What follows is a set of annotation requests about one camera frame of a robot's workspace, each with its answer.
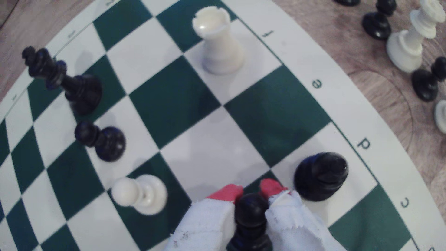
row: captured chess piece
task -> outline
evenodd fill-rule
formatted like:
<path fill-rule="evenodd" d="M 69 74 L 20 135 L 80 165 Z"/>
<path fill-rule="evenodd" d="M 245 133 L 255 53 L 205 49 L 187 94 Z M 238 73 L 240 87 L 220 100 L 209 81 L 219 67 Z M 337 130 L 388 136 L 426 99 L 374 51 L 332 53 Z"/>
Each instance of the captured chess piece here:
<path fill-rule="evenodd" d="M 125 137 L 121 130 L 109 126 L 102 131 L 88 121 L 81 121 L 74 130 L 76 140 L 87 147 L 95 147 L 98 157 L 107 162 L 119 159 L 125 150 Z"/>
<path fill-rule="evenodd" d="M 396 10 L 396 1 L 378 0 L 376 8 L 378 12 L 368 13 L 364 16 L 362 25 L 365 32 L 372 38 L 387 40 L 392 33 L 387 17 L 393 15 L 393 12 Z"/>
<path fill-rule="evenodd" d="M 268 202 L 258 193 L 243 195 L 235 205 L 237 229 L 228 251 L 272 251 L 273 243 L 266 231 L 265 211 Z"/>
<path fill-rule="evenodd" d="M 421 0 L 421 8 L 410 13 L 412 27 L 393 33 L 387 40 L 387 54 L 392 63 L 407 73 L 420 68 L 424 38 L 436 37 L 436 24 L 445 20 L 446 13 L 438 0 Z"/>
<path fill-rule="evenodd" d="M 240 69 L 244 52 L 230 31 L 231 18 L 223 8 L 205 7 L 195 14 L 192 26 L 204 39 L 203 68 L 211 74 L 229 74 Z"/>
<path fill-rule="evenodd" d="M 347 179 L 347 161 L 325 152 L 304 159 L 294 173 L 294 187 L 305 199 L 323 201 L 338 191 Z"/>
<path fill-rule="evenodd" d="M 356 6 L 361 0 L 335 0 L 338 4 L 342 4 L 344 6 Z"/>
<path fill-rule="evenodd" d="M 413 89 L 423 101 L 433 101 L 437 98 L 438 82 L 446 79 L 446 58 L 437 58 L 431 67 L 431 71 L 420 69 L 412 73 Z"/>
<path fill-rule="evenodd" d="M 90 114 L 98 106 L 102 97 L 100 80 L 92 75 L 70 77 L 66 75 L 64 61 L 54 61 L 48 50 L 36 50 L 30 46 L 22 52 L 28 73 L 33 78 L 45 79 L 46 88 L 54 90 L 62 87 L 73 112 L 79 116 Z"/>
<path fill-rule="evenodd" d="M 167 189 L 158 177 L 146 174 L 136 180 L 127 177 L 117 180 L 111 196 L 120 206 L 132 206 L 141 214 L 154 215 L 165 207 Z"/>

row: black chess piece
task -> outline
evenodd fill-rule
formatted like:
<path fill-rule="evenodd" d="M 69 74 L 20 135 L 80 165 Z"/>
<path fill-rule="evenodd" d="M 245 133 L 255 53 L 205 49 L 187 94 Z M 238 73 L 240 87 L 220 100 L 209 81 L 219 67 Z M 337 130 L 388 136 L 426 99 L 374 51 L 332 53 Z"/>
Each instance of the black chess piece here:
<path fill-rule="evenodd" d="M 438 95 L 438 82 L 446 79 L 446 58 L 439 57 L 431 71 L 416 70 L 412 73 L 412 86 L 418 97 L 426 102 L 433 101 Z"/>
<path fill-rule="evenodd" d="M 392 34 L 392 28 L 387 17 L 393 15 L 393 12 L 396 10 L 396 1 L 378 0 L 376 8 L 378 12 L 368 13 L 364 16 L 362 25 L 372 38 L 387 40 L 390 34 Z"/>
<path fill-rule="evenodd" d="M 268 202 L 257 193 L 243 195 L 235 206 L 237 230 L 228 251 L 272 251 L 273 243 L 266 231 L 265 211 Z"/>
<path fill-rule="evenodd" d="M 361 0 L 335 0 L 336 3 L 342 4 L 344 6 L 356 6 L 358 5 Z"/>
<path fill-rule="evenodd" d="M 109 126 L 102 131 L 88 121 L 81 121 L 74 130 L 76 140 L 88 147 L 95 147 L 100 159 L 113 162 L 119 159 L 125 150 L 125 137 L 121 130 Z"/>
<path fill-rule="evenodd" d="M 66 75 L 64 61 L 55 61 L 47 49 L 36 50 L 30 46 L 23 50 L 22 57 L 33 78 L 46 80 L 46 88 L 62 87 L 73 112 L 79 116 L 90 114 L 99 105 L 102 97 L 100 80 L 92 75 L 70 77 Z"/>
<path fill-rule="evenodd" d="M 341 188 L 348 175 L 341 155 L 325 152 L 304 159 L 294 173 L 294 187 L 305 199 L 323 201 Z"/>

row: white chess piece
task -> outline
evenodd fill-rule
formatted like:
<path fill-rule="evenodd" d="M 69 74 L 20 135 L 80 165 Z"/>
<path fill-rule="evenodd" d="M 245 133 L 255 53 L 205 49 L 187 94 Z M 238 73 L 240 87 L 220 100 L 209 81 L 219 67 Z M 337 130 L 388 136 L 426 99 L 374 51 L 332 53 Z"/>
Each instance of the white chess piece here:
<path fill-rule="evenodd" d="M 446 134 L 446 100 L 440 101 L 435 107 L 434 120 L 438 129 Z"/>
<path fill-rule="evenodd" d="M 195 32 L 204 39 L 203 67 L 212 74 L 229 74 L 243 65 L 244 52 L 230 25 L 228 12 L 216 6 L 199 10 L 192 20 Z"/>
<path fill-rule="evenodd" d="M 446 19 L 445 11 L 438 0 L 421 0 L 421 8 L 410 13 L 412 27 L 409 31 L 393 33 L 387 40 L 387 54 L 400 70 L 410 73 L 422 63 L 424 38 L 437 35 L 436 24 Z"/>
<path fill-rule="evenodd" d="M 139 213 L 153 215 L 161 212 L 167 201 L 167 189 L 156 176 L 141 175 L 136 180 L 116 181 L 111 196 L 120 206 L 133 206 Z"/>

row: wooden surface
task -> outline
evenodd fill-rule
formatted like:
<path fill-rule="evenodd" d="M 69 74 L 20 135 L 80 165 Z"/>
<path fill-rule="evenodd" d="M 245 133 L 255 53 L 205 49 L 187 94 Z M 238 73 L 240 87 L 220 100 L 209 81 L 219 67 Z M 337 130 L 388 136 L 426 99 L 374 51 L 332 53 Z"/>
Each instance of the wooden surface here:
<path fill-rule="evenodd" d="M 73 17 L 93 0 L 19 0 L 0 29 L 0 99 L 25 69 L 21 51 L 44 47 Z M 392 65 L 385 43 L 370 38 L 361 27 L 365 13 L 375 11 L 375 0 L 344 7 L 331 0 L 274 0 L 342 67 L 372 103 L 421 173 L 446 220 L 446 136 L 435 127 L 433 109 L 446 99 L 444 83 L 435 102 L 421 102 L 412 91 L 410 75 Z M 446 6 L 446 0 L 440 0 Z M 416 0 L 398 0 L 390 18 L 395 31 L 410 27 L 409 12 Z M 446 51 L 446 24 L 437 37 L 425 40 L 423 67 Z"/>

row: white square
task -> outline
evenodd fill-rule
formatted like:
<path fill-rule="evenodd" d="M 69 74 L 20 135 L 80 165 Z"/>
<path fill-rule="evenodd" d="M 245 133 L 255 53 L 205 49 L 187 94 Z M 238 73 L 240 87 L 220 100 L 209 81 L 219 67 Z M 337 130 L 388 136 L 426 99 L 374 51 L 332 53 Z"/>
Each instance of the white square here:
<path fill-rule="evenodd" d="M 182 52 L 158 20 L 152 18 L 113 46 L 107 55 L 129 94 L 180 57 Z"/>
<path fill-rule="evenodd" d="M 5 215 L 8 215 L 9 211 L 19 201 L 20 196 L 16 171 L 14 170 L 11 155 L 8 155 L 0 166 L 0 201 Z"/>
<path fill-rule="evenodd" d="M 17 250 L 16 243 L 12 238 L 6 218 L 0 223 L 0 250 L 12 251 Z"/>
<path fill-rule="evenodd" d="M 66 73 L 75 76 L 83 74 L 104 55 L 104 45 L 95 26 L 90 24 L 56 55 L 56 59 L 65 61 Z"/>
<path fill-rule="evenodd" d="M 161 12 L 165 11 L 167 8 L 172 6 L 174 3 L 179 0 L 141 0 L 142 3 L 146 6 L 146 8 L 150 11 L 152 16 L 158 16 Z"/>
<path fill-rule="evenodd" d="M 247 186 L 269 170 L 242 130 L 220 107 L 161 149 L 192 201 L 223 186 Z"/>
<path fill-rule="evenodd" d="M 37 145 L 47 168 L 74 142 L 76 120 L 62 92 L 34 122 Z"/>
<path fill-rule="evenodd" d="M 39 243 L 44 242 L 65 224 L 65 217 L 46 171 L 43 171 L 23 193 L 22 201 Z"/>
<path fill-rule="evenodd" d="M 214 75 L 203 68 L 204 41 L 184 54 L 221 104 L 227 103 L 281 65 L 271 51 L 240 20 L 237 19 L 231 23 L 231 33 L 240 42 L 245 52 L 242 68 L 232 74 Z"/>
<path fill-rule="evenodd" d="M 87 147 L 88 156 L 105 190 L 111 188 L 117 179 L 125 177 L 158 152 L 157 145 L 128 96 L 102 115 L 95 125 L 100 129 L 108 126 L 119 128 L 124 133 L 126 142 L 124 154 L 115 162 L 99 159 L 95 148 Z"/>
<path fill-rule="evenodd" d="M 297 166 L 306 157 L 320 152 L 339 153 L 347 160 L 349 167 L 346 181 L 333 196 L 321 202 L 303 200 L 313 213 L 331 226 L 375 188 L 377 182 L 333 123 L 280 161 L 272 171 L 284 186 L 294 189 L 293 178 Z"/>
<path fill-rule="evenodd" d="M 33 125 L 28 90 L 23 92 L 5 120 L 9 149 L 12 151 Z"/>
<path fill-rule="evenodd" d="M 68 228 L 80 250 L 139 251 L 107 192 L 74 215 Z"/>

